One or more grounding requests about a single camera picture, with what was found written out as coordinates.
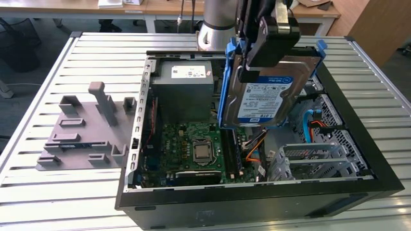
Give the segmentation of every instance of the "gray carpet floor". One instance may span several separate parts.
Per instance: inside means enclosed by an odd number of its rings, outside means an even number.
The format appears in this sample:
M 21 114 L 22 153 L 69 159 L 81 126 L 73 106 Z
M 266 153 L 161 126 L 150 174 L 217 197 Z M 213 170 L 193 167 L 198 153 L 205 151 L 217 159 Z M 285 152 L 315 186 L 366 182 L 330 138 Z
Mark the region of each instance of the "gray carpet floor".
M 18 22 L 19 19 L 7 19 L 9 22 Z M 49 75 L 54 62 L 61 54 L 69 40 L 71 31 L 98 32 L 101 25 L 93 19 L 65 19 L 63 28 L 57 28 L 53 19 L 33 20 L 35 29 L 42 39 L 42 44 L 37 47 L 37 53 L 42 62 L 41 67 L 27 73 L 17 73 L 0 60 L 0 78 L 7 84 L 13 83 L 38 83 L 42 84 Z M 146 23 L 133 24 L 133 20 L 115 20 L 123 32 L 146 33 Z M 190 32 L 190 22 L 185 21 L 181 28 L 183 33 Z M 177 23 L 174 20 L 157 21 L 157 31 L 159 33 L 175 33 Z M 382 68 L 384 72 L 398 86 L 400 90 L 411 99 L 411 57 L 405 57 L 396 53 L 390 61 Z M 13 99 L 0 97 L 0 135 L 11 136 L 25 116 L 26 110 L 34 100 L 39 86 L 14 85 L 10 88 L 15 92 Z M 0 151 L 7 145 L 7 140 L 0 139 Z

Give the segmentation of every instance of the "wooden desk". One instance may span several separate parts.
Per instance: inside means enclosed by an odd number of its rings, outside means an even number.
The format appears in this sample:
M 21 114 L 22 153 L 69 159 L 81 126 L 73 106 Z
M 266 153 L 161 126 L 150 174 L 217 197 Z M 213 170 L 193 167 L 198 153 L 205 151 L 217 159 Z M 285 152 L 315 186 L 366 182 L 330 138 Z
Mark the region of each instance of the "wooden desk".
M 141 6 L 99 9 L 99 0 L 0 0 L 0 17 L 145 19 L 146 0 Z
M 99 0 L 0 0 L 0 17 L 143 19 L 147 32 L 155 33 L 155 20 L 175 20 L 181 14 L 182 0 L 145 0 L 141 6 L 126 4 L 123 8 L 99 9 Z M 195 20 L 203 20 L 205 3 L 195 5 Z M 327 35 L 341 13 L 334 7 L 322 11 L 317 7 L 298 5 L 294 15 L 301 23 L 321 24 L 317 34 Z M 191 1 L 186 0 L 183 20 L 191 20 Z

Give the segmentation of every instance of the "cardboard box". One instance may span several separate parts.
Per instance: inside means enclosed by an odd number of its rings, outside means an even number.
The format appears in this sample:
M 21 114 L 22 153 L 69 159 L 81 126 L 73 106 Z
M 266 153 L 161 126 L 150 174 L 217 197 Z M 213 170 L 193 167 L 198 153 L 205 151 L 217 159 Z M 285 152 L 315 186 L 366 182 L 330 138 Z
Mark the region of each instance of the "cardboard box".
M 99 9 L 103 8 L 122 8 L 123 1 L 122 0 L 99 0 Z
M 123 0 L 125 4 L 141 5 L 145 0 Z
M 318 5 L 322 5 L 327 2 L 330 2 L 332 0 L 319 0 L 319 1 L 313 1 L 313 0 L 298 0 L 301 2 L 301 4 L 303 4 L 305 6 L 307 7 L 311 7 L 311 6 L 318 6 Z

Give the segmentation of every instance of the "green circuit board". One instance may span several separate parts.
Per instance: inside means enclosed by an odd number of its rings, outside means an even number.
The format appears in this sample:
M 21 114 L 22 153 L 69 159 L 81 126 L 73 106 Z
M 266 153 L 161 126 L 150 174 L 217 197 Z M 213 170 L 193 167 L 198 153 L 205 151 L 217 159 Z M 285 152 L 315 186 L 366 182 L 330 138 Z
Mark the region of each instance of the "green circuit board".
M 238 141 L 246 141 L 243 129 L 238 130 Z M 213 156 L 210 161 L 199 162 L 195 158 L 197 145 L 211 148 Z M 219 125 L 215 123 L 185 123 L 166 124 L 162 134 L 162 157 L 159 171 L 151 171 L 158 181 L 155 187 L 166 184 L 167 173 L 181 171 L 217 170 L 222 172 L 222 182 L 242 183 L 255 182 L 254 170 L 251 167 L 243 169 L 243 176 L 230 179 L 226 176 L 225 153 L 222 148 L 222 137 Z

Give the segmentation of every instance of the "barcode sticker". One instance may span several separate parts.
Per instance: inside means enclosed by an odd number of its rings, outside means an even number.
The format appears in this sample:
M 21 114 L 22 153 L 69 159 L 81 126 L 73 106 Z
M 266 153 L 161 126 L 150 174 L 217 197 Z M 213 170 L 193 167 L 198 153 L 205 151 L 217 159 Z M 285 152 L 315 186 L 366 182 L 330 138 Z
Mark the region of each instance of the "barcode sticker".
M 74 144 L 61 145 L 61 148 L 77 148 Z
M 266 169 L 262 167 L 262 165 L 258 167 L 258 172 L 266 176 Z
M 282 106 L 285 92 L 293 77 L 266 77 L 265 83 L 247 83 L 238 118 L 243 123 L 270 121 Z
M 207 78 L 206 66 L 174 66 L 171 78 Z
M 143 13 L 143 11 L 125 11 L 126 13 Z

